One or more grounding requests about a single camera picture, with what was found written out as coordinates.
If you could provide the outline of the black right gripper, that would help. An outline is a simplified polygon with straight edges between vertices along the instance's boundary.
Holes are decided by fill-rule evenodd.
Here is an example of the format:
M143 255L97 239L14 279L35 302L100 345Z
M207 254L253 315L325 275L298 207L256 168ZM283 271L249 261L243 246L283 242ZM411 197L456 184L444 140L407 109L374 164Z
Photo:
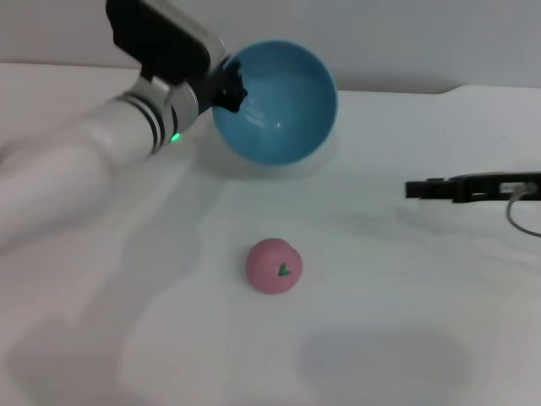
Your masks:
M540 201L540 172L476 173L454 177L453 182L445 178L408 181L405 198L453 200L454 203L512 199Z

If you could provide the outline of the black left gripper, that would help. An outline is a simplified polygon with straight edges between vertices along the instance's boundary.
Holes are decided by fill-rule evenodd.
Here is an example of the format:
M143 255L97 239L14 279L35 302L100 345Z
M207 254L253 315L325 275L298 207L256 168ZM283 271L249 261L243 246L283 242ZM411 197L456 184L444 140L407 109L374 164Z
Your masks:
M217 68L195 83L199 112L211 107L221 107L233 113L240 111L248 91L243 86L241 63L238 60L228 63L228 60L229 56L226 56Z

